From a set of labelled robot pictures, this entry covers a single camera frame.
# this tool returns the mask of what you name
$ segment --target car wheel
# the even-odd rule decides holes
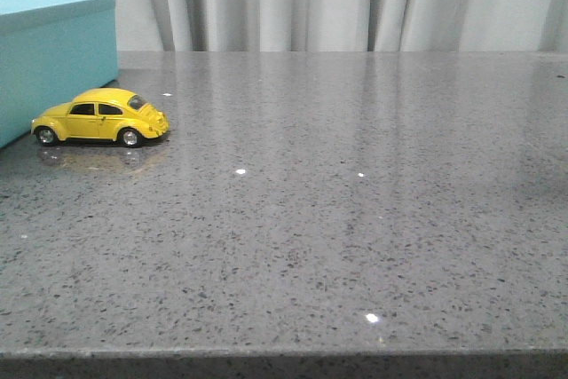
[[[48,128],[47,126],[40,126],[35,130],[35,137],[37,138],[37,142],[39,142],[42,146],[55,146],[59,143],[59,138],[57,138],[57,134],[53,131],[53,129]]]
[[[140,135],[140,132],[132,128],[122,129],[118,133],[118,140],[123,146],[130,148],[136,148],[144,143],[144,137]]]

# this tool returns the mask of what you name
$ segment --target car windshield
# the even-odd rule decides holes
[[[128,105],[129,107],[134,108],[135,110],[139,110],[140,108],[142,108],[142,106],[146,103],[146,100],[143,99],[141,96],[139,95],[134,95],[132,98],[130,98],[130,100],[128,101]]]

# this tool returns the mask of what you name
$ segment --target hubcap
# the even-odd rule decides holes
[[[53,142],[53,132],[49,129],[41,129],[39,131],[39,140],[44,144],[50,144]]]
[[[138,142],[138,136],[132,130],[127,130],[122,135],[122,140],[127,146],[135,146]]]

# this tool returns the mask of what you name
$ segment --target gray quartz countertop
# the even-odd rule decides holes
[[[0,150],[5,358],[567,351],[568,56],[122,52],[111,85],[170,134]]]

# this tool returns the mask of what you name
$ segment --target volkswagen beetle model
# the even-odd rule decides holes
[[[168,131],[170,122],[138,94],[116,88],[91,89],[52,107],[32,121],[42,146],[71,138],[107,139],[137,147]]]

